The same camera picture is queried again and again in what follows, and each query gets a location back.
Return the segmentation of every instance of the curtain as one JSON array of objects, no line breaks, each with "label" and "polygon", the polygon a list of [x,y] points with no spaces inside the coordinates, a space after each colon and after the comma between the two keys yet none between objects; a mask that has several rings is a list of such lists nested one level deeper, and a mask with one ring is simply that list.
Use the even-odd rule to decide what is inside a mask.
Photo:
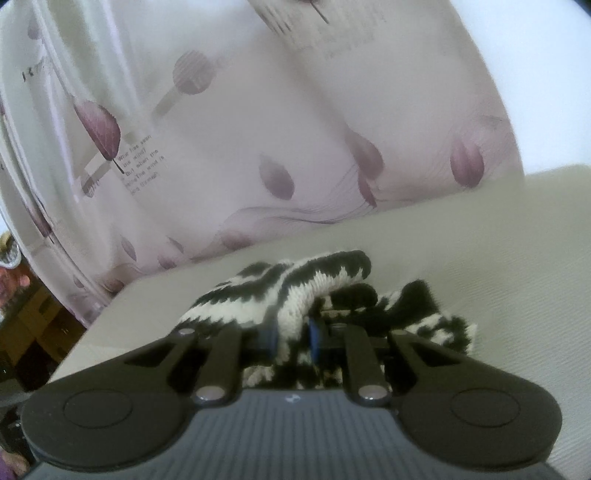
[{"label": "curtain", "polygon": [[521,174],[447,0],[18,0],[0,210],[86,325],[144,275]]}]

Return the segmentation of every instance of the white surface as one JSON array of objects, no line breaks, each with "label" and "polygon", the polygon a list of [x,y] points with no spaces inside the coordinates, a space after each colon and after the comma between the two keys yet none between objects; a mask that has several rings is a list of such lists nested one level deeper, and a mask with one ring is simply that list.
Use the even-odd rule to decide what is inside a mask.
[{"label": "white surface", "polygon": [[563,431],[551,463],[591,476],[591,168],[494,182],[145,278],[102,313],[55,378],[164,336],[201,294],[257,260],[362,248],[378,291],[426,279],[478,324],[475,355],[546,387]]},{"label": "white surface", "polygon": [[591,17],[573,0],[452,0],[496,82],[526,173],[591,164]]}]

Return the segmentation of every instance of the ribbed gray surface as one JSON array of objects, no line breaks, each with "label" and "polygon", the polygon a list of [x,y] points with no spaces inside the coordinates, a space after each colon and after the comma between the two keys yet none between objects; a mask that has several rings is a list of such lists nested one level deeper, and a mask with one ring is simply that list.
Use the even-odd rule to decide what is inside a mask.
[{"label": "ribbed gray surface", "polygon": [[112,473],[82,474],[43,464],[27,476],[28,480],[68,478],[561,479],[545,465],[511,473],[481,473],[443,464],[407,441],[389,412],[354,405],[342,391],[245,391],[229,407],[196,415],[173,447],[140,466]]}]

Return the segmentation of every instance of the black and white knit sweater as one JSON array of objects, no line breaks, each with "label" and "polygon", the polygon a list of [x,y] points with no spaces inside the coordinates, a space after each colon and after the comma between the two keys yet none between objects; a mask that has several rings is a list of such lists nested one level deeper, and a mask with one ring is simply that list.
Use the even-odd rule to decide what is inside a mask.
[{"label": "black and white knit sweater", "polygon": [[311,362],[309,318],[327,323],[361,323],[370,336],[405,329],[462,353],[470,353],[476,331],[459,317],[442,313],[425,282],[377,295],[363,280],[371,261],[361,250],[340,251],[300,261],[254,263],[198,298],[176,329],[212,336],[236,321],[245,330],[277,319],[278,352],[271,366],[245,370],[243,386],[327,388],[340,371],[320,371]]}]

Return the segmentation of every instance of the wooden furniture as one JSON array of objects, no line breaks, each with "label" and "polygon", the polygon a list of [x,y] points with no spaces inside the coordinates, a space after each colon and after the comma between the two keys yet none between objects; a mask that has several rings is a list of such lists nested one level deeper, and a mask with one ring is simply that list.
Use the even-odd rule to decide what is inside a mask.
[{"label": "wooden furniture", "polygon": [[16,365],[37,342],[60,363],[84,332],[84,327],[36,281],[22,293],[22,298],[11,306],[0,323],[0,349]]}]

